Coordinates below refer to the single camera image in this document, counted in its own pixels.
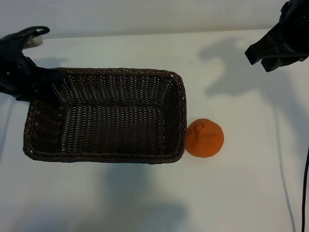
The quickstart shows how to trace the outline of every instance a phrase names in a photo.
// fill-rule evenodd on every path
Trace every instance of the orange fruit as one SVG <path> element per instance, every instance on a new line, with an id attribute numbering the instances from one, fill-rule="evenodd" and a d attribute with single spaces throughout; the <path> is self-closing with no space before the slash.
<path id="1" fill-rule="evenodd" d="M 218 124 L 198 119 L 188 127 L 185 149 L 193 156 L 205 158 L 217 154 L 223 142 L 224 134 Z"/>

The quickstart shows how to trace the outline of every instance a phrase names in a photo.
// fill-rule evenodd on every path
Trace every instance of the white tabletop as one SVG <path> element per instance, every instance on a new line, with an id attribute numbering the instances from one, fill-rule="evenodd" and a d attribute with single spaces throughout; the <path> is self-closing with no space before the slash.
<path id="1" fill-rule="evenodd" d="M 0 231 L 300 231 L 309 61 L 251 66 L 244 52 L 266 32 L 49 39 L 26 50 L 47 68 L 174 71 L 188 124 L 218 123 L 225 143 L 212 158 L 185 152 L 173 164 L 33 161 L 22 150 L 28 104 L 1 94 Z"/>

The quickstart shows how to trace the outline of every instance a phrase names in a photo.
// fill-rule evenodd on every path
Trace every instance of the white backdrop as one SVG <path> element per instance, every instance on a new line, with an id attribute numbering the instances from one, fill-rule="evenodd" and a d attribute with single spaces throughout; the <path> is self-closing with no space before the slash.
<path id="1" fill-rule="evenodd" d="M 271 28 L 285 0 L 2 0 L 0 35 L 50 37 Z"/>
<path id="2" fill-rule="evenodd" d="M 25 50 L 47 68 L 175 71 L 188 125 L 209 118 L 225 143 L 173 164 L 34 161 L 22 149 L 28 103 L 0 95 L 0 232 L 301 231 L 309 61 L 251 66 L 244 51 L 266 32 L 48 39 Z"/>

